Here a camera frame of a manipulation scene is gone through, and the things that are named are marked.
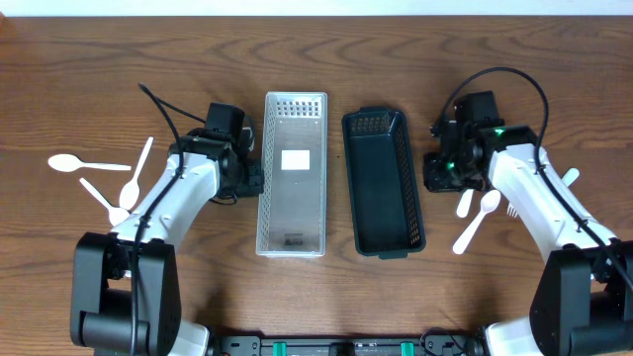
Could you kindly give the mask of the clear perforated plastic basket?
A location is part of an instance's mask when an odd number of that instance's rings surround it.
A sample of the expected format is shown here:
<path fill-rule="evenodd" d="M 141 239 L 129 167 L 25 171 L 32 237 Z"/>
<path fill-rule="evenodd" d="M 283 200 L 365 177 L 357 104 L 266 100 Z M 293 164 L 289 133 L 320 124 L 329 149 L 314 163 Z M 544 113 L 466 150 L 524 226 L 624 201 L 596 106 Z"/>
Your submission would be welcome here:
<path fill-rule="evenodd" d="M 327 94 L 269 92 L 262 138 L 258 255 L 316 258 L 325 254 L 326 161 Z"/>

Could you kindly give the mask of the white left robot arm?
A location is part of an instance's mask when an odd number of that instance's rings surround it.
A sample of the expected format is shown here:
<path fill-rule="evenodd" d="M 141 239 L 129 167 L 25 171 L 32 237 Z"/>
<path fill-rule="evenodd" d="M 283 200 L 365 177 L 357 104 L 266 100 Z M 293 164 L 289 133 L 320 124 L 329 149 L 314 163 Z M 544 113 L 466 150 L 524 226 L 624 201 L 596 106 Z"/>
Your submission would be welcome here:
<path fill-rule="evenodd" d="M 210 331 L 183 319 L 176 252 L 212 199 L 263 191 L 254 134 L 195 129 L 136 210 L 108 233 L 87 232 L 74 251 L 70 339 L 97 355 L 214 355 Z"/>

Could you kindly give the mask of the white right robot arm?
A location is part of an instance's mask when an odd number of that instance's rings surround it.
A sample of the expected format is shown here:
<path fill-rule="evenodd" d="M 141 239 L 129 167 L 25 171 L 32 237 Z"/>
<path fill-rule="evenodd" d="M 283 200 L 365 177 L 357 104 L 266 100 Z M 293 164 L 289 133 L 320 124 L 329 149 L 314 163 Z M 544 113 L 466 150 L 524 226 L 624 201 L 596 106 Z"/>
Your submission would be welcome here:
<path fill-rule="evenodd" d="M 632 244 L 583 207 L 536 134 L 502 120 L 438 122 L 424 156 L 431 192 L 496 189 L 535 240 L 545 268 L 529 314 L 485 327 L 489 355 L 597 355 L 632 348 Z"/>

